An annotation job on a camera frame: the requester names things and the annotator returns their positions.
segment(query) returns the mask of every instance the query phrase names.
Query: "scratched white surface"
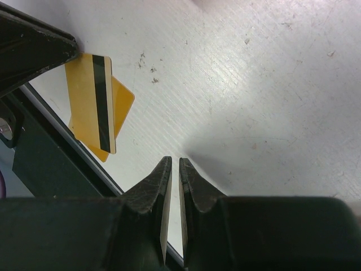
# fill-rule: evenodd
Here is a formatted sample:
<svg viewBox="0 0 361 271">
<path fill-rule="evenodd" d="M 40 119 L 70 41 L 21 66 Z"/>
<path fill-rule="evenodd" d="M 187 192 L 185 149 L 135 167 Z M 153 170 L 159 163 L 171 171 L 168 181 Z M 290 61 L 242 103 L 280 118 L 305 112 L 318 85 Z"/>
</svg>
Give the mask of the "scratched white surface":
<svg viewBox="0 0 361 271">
<path fill-rule="evenodd" d="M 179 157 L 230 195 L 360 200 L 361 1 L 5 2 L 112 58 L 135 103 L 104 168 L 127 190 L 173 157 L 180 253 Z M 68 123 L 64 68 L 32 85 Z"/>
</svg>

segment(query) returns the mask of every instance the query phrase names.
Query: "black stripe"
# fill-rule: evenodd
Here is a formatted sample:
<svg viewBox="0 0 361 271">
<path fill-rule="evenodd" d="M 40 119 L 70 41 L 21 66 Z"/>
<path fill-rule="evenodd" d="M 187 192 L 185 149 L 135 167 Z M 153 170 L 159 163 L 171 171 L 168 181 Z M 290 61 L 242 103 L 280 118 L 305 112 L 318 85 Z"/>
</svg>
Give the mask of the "black stripe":
<svg viewBox="0 0 361 271">
<path fill-rule="evenodd" d="M 111 151 L 108 122 L 107 86 L 105 83 L 104 57 L 93 55 L 96 111 L 98 113 L 100 148 Z"/>
</svg>

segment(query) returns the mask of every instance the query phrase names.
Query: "stack of cards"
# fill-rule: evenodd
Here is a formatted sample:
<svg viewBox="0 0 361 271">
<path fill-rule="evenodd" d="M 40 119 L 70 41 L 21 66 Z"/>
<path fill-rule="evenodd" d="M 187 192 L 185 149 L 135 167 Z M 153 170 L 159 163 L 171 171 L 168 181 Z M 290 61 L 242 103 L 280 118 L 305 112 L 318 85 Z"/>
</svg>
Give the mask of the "stack of cards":
<svg viewBox="0 0 361 271">
<path fill-rule="evenodd" d="M 107 56 L 81 54 L 65 64 L 72 117 L 70 130 L 101 161 L 116 153 L 116 137 L 134 94 L 112 76 Z"/>
</svg>

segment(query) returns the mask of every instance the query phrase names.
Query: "screw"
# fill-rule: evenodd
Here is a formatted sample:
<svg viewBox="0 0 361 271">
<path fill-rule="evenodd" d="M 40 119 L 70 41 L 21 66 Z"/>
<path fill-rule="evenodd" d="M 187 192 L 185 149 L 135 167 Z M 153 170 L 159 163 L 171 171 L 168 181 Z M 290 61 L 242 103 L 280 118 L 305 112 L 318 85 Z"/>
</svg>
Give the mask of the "screw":
<svg viewBox="0 0 361 271">
<path fill-rule="evenodd" d="M 3 135 L 7 140 L 12 140 L 12 130 L 6 120 L 0 117 L 0 134 Z"/>
</svg>

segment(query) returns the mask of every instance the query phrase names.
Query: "white table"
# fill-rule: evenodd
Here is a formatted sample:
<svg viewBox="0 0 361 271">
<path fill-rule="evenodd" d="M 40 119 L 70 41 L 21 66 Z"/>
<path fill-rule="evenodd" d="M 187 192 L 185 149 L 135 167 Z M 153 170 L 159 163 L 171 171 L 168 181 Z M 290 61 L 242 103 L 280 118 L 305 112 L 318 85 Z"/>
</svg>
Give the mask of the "white table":
<svg viewBox="0 0 361 271">
<path fill-rule="evenodd" d="M 112 58 L 135 103 L 103 166 L 127 190 L 173 157 L 179 253 L 180 157 L 229 195 L 360 199 L 360 0 L 4 2 Z M 31 84 L 68 123 L 64 68 Z"/>
</svg>

